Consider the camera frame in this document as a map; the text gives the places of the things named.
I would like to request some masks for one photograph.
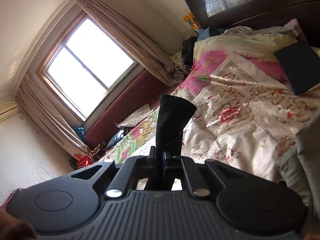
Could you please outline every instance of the circular pad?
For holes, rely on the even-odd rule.
[[[61,190],[51,190],[41,193],[36,198],[36,206],[43,211],[57,212],[71,205],[71,194]]]
[[[292,190],[260,178],[230,179],[217,197],[221,215],[241,230],[276,235],[294,228],[304,213]]]

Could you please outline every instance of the maroon cushion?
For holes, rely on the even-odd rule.
[[[95,148],[102,141],[108,143],[119,130],[115,122],[123,121],[147,103],[151,108],[158,107],[160,96],[170,94],[176,87],[168,87],[148,70],[143,70],[90,127],[85,135],[86,144]]]

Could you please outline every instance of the brown fur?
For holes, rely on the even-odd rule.
[[[25,221],[0,209],[0,240],[35,240],[36,234]]]

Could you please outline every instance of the silver rivet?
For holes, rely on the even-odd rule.
[[[122,195],[122,191],[119,189],[113,188],[113,189],[109,189],[106,192],[106,195],[111,198],[116,198],[116,197],[120,197]]]
[[[210,191],[205,188],[198,188],[194,191],[193,194],[195,194],[198,197],[206,197],[210,194]]]

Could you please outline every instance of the blue cloth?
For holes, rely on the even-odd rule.
[[[197,39],[197,41],[202,41],[205,40],[207,38],[210,37],[210,29],[212,28],[212,26],[206,28],[206,29],[199,29],[199,37]]]
[[[198,37],[197,41],[202,41],[202,40],[205,40],[209,37],[223,34],[223,32],[224,32],[224,29],[217,29],[212,26],[210,26],[206,29],[199,29],[199,37]]]
[[[84,142],[84,128],[83,127],[72,127],[80,139]]]

